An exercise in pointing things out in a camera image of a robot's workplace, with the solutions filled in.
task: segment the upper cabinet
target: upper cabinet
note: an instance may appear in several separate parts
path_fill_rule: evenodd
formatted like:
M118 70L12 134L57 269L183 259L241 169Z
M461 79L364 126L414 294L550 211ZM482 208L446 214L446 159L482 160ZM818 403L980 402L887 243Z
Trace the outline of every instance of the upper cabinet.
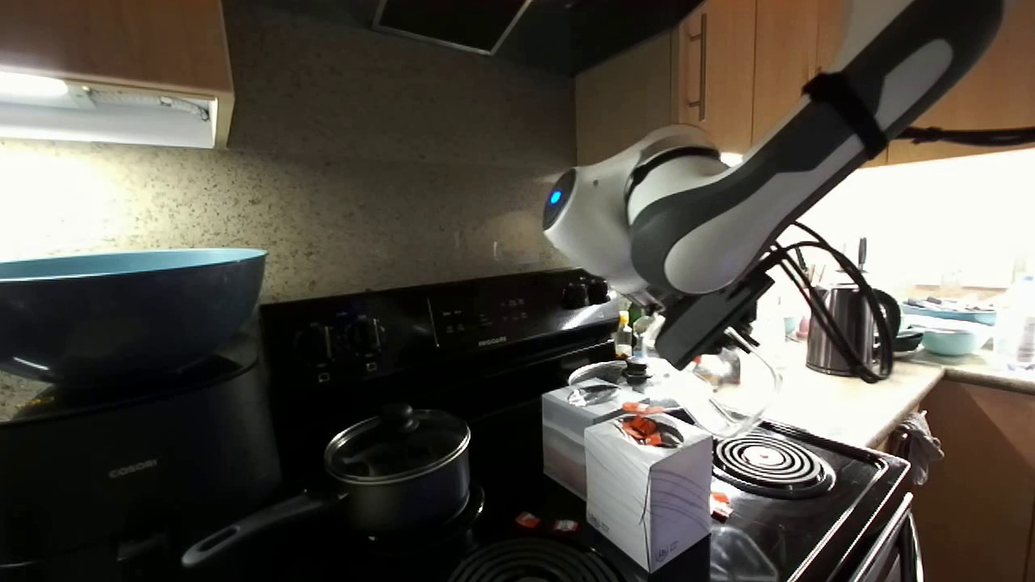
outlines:
M211 146L227 146L233 74L219 0L0 0L0 68L115 92L108 102L155 92L203 115Z
M1003 25L980 62L912 126L942 129L1015 129L1035 126L1035 0L1009 0ZM888 146L888 160L920 160L977 156L992 148L951 142L905 142Z
M702 0L658 38L575 77L575 159L596 160L667 122L704 126L722 152L746 152L780 129L818 70L836 68L851 0ZM1035 126L1035 0L1011 0L991 50L912 126ZM873 160L918 160L987 148L896 138Z

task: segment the kitchen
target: kitchen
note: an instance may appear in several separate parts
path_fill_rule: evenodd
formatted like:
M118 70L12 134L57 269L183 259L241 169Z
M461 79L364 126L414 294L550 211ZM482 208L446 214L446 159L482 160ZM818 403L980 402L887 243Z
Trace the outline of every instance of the kitchen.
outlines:
M261 244L266 300L561 269L541 202L575 152L573 83L319 9L227 3L235 105L222 152L0 142L4 259ZM933 284L1005 284L1024 259L1000 259L1003 244L1024 251L1024 175L1024 152L873 169L818 202L814 226L836 243L871 236L882 288L910 284L918 264ZM973 196L996 230L965 244ZM843 230L858 208L888 214Z

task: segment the blue bowl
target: blue bowl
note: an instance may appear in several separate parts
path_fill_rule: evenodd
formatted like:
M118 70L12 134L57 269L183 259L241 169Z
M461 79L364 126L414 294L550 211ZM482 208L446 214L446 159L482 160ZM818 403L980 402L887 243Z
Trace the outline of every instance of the blue bowl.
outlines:
M0 260L0 365L57 388L172 376L247 326L261 276L261 250Z

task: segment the saucepan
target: saucepan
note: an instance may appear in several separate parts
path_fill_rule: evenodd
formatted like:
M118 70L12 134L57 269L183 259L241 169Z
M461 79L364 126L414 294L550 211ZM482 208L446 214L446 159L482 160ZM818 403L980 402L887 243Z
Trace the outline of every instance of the saucepan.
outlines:
M390 408L348 424L323 447L333 488L260 507L188 547L180 561L193 568L254 534L318 515L339 515L348 531L364 536L446 522L470 503L470 443L473 430L434 408Z
M88 392L203 361L247 326L261 276L261 250L0 260L0 365Z

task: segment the stove burner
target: stove burner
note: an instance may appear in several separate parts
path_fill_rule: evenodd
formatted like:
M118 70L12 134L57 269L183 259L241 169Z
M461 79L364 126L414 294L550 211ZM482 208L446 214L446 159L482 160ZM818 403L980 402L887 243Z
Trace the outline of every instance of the stove burner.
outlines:
M554 541L497 541L467 557L448 582L622 582L591 553Z
M833 468L780 437L745 437L716 443L716 472L755 493L805 498L833 488Z

